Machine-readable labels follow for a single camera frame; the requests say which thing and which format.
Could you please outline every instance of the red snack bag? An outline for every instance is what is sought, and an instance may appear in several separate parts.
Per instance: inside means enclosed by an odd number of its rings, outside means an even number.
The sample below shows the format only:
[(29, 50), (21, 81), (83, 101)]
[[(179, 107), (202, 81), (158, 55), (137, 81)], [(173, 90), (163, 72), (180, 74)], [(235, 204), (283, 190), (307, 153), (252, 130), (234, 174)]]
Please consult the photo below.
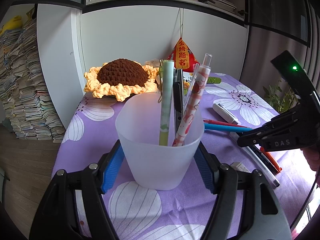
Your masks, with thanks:
[(182, 38), (179, 39), (167, 59), (174, 60), (174, 67), (182, 68), (185, 72), (193, 72), (196, 64), (199, 63)]

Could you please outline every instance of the green pencil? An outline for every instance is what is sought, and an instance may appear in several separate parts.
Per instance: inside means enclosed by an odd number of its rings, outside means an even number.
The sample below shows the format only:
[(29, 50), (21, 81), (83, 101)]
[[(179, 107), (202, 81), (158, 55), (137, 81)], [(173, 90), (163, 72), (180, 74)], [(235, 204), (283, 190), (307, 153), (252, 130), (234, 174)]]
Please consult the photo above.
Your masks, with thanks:
[(161, 117), (160, 117), (160, 136), (159, 145), (168, 146), (170, 112), (172, 101), (173, 85), (173, 60), (164, 60), (162, 67), (162, 100), (161, 100)]

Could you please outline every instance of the pen holder cup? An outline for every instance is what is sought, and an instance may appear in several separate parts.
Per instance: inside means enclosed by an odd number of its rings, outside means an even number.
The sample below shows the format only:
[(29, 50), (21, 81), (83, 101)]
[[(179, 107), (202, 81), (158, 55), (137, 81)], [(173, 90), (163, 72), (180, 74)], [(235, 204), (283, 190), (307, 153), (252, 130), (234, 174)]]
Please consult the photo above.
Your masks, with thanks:
[(116, 130), (136, 182), (145, 188), (170, 190), (186, 174), (204, 133), (204, 123), (201, 112), (196, 111), (185, 145), (171, 147), (175, 136), (172, 104), (169, 146), (160, 146), (159, 97), (160, 93), (144, 93), (130, 98), (118, 114)]

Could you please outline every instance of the table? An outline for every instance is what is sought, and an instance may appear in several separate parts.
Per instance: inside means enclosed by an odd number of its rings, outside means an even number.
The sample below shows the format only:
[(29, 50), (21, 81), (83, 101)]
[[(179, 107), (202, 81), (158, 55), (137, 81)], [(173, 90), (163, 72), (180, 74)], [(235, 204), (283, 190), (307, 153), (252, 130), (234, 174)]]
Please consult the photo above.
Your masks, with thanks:
[[(200, 103), (203, 118), (223, 121), (212, 109), (213, 102), (223, 104), (242, 125), (252, 128), (270, 121), (277, 114), (263, 99), (234, 78), (221, 73), (212, 73), (212, 76), (220, 77), (222, 82), (207, 85)], [(124, 104), (114, 98), (93, 98), (87, 93), (65, 133), (52, 175), (59, 169), (67, 172), (83, 170), (109, 152), (118, 139), (115, 120)], [(221, 163), (230, 165), (239, 161), (250, 171), (259, 168), (226, 132), (206, 131), (202, 142)], [(275, 193), (291, 224), (311, 189), (315, 173), (300, 150), (274, 152), (273, 155), (283, 168), (277, 175), (280, 186)], [(242, 194), (242, 191), (238, 191), (229, 237), (237, 233)], [(76, 199), (82, 233), (91, 236), (81, 191), (76, 192)], [(103, 195), (106, 209), (121, 240), (199, 239), (215, 199), (216, 196), (205, 188), (194, 160), (180, 185), (170, 191), (139, 186), (124, 160), (113, 188)]]

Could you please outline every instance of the blue gripper pad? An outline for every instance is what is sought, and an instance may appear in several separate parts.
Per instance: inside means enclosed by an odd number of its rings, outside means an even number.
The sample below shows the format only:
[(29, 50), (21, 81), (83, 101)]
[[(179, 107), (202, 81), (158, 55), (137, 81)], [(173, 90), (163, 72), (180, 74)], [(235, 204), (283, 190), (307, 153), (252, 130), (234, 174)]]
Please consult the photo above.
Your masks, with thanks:
[(197, 151), (195, 153), (194, 159), (196, 161), (196, 164), (198, 166), (200, 175), (202, 177), (202, 180), (204, 182), (205, 187), (210, 190), (210, 192), (213, 194), (214, 192), (214, 185), (213, 185), (213, 174), (209, 168), (209, 165), (204, 158), (201, 149), (198, 147)]
[(119, 169), (124, 159), (124, 152), (122, 146), (120, 145), (113, 157), (111, 158), (106, 170), (103, 174), (103, 184), (101, 185), (101, 190), (105, 194), (109, 189), (113, 187), (113, 184), (118, 175)]

